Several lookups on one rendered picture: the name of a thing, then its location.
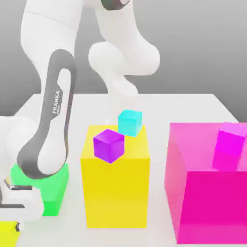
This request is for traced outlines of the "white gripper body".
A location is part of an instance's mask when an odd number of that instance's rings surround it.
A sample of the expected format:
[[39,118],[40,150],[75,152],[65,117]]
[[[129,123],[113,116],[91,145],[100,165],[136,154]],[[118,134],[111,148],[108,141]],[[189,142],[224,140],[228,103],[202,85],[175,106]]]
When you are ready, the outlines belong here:
[[2,190],[0,221],[36,221],[44,213],[39,190]]

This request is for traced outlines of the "small yellow cube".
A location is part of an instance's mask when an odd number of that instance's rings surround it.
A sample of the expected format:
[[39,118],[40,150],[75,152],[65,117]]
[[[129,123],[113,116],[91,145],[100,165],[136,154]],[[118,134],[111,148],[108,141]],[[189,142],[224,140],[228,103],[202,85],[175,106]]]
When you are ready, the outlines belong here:
[[20,236],[17,221],[0,221],[0,247],[15,247]]

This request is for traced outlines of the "small purple cube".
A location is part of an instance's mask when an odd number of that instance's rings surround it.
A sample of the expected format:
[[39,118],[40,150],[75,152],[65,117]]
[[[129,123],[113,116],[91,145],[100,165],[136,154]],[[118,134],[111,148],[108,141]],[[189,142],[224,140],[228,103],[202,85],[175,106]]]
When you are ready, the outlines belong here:
[[93,137],[94,156],[112,164],[124,155],[124,135],[106,129]]

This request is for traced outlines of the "small cyan cube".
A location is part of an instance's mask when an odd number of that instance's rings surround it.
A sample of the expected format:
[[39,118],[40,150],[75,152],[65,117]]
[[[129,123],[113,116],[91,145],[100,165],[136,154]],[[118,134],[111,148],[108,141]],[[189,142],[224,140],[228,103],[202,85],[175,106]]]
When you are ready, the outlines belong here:
[[142,112],[123,110],[118,116],[118,133],[137,137],[142,129]]

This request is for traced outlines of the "small magenta cube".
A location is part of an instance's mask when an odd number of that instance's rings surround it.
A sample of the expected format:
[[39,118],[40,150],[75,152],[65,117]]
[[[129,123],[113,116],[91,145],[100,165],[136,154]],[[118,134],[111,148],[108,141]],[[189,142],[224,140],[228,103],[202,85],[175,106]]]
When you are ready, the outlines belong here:
[[247,125],[224,122],[218,131],[216,150],[239,157],[247,138]]

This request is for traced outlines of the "large green box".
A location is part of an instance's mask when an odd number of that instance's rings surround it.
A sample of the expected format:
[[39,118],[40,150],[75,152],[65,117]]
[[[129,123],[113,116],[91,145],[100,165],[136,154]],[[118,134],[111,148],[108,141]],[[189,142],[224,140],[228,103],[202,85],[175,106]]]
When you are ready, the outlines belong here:
[[46,217],[58,216],[69,180],[68,164],[64,164],[56,174],[44,179],[28,178],[18,165],[14,165],[10,177],[14,185],[29,185],[39,189],[44,203],[43,215]]

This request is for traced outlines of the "large yellow box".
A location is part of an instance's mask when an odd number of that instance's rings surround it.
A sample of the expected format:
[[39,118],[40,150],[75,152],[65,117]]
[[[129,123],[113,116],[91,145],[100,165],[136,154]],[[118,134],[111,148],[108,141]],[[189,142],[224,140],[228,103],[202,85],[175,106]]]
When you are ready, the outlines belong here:
[[88,228],[145,228],[150,176],[146,129],[124,138],[124,155],[107,163],[94,156],[93,138],[115,125],[88,127],[81,154],[82,186]]

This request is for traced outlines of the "large pink box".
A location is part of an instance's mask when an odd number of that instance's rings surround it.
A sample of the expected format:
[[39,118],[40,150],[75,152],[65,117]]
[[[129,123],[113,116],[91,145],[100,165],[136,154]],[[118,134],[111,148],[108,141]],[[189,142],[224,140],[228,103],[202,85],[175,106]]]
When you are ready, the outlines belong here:
[[247,244],[247,138],[216,150],[223,123],[171,123],[165,192],[178,244]]

